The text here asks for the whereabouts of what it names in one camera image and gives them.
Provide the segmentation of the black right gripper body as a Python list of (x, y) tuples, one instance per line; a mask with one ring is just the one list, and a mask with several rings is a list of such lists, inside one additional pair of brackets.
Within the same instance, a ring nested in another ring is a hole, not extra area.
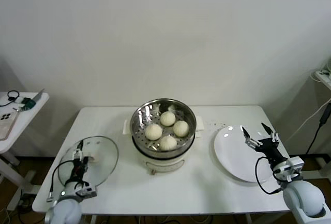
[(259, 142), (261, 144), (255, 148), (255, 151), (263, 153), (271, 166), (277, 166), (287, 160), (278, 150), (279, 142), (274, 142), (272, 139), (262, 139)]

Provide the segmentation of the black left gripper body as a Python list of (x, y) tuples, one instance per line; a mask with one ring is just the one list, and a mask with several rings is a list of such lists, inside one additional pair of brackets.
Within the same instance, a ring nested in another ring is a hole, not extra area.
[(73, 160), (73, 169), (68, 182), (83, 182), (83, 176), (87, 169), (82, 168), (82, 160)]

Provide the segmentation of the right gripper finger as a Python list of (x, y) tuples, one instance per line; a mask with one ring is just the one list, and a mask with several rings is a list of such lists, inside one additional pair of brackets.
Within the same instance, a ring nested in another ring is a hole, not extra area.
[(252, 149), (259, 147), (259, 143), (252, 139), (248, 131), (242, 126), (243, 135), (245, 137), (245, 143)]
[(267, 132), (267, 134), (270, 136), (272, 141), (278, 142), (278, 134), (276, 132), (273, 132), (273, 130), (269, 126), (265, 125), (264, 123), (261, 123), (261, 125), (263, 126), (263, 128)]

